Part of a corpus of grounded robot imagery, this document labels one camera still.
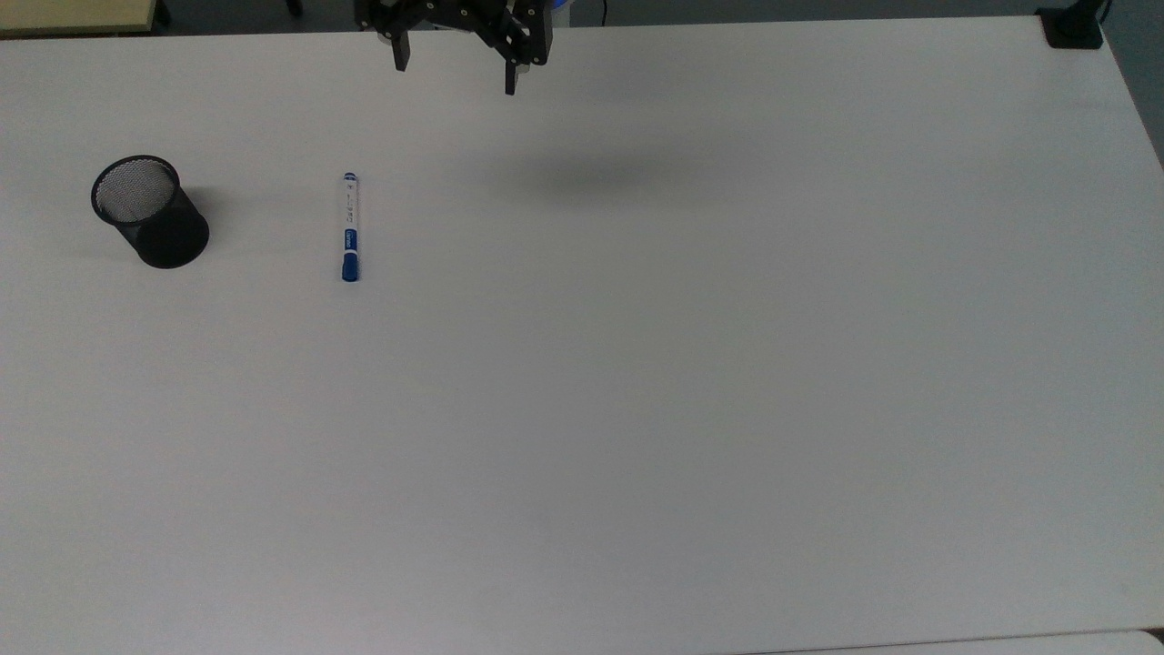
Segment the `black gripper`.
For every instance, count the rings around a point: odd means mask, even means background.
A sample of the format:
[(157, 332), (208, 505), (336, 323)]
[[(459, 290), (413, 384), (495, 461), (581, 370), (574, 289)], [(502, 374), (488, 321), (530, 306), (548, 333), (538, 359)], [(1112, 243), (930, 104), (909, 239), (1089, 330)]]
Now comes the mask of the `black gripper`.
[(508, 97), (514, 95), (521, 71), (544, 66), (551, 54), (551, 1), (355, 1), (354, 17), (391, 48), (399, 72), (409, 67), (410, 33), (421, 24), (498, 43), (506, 59)]

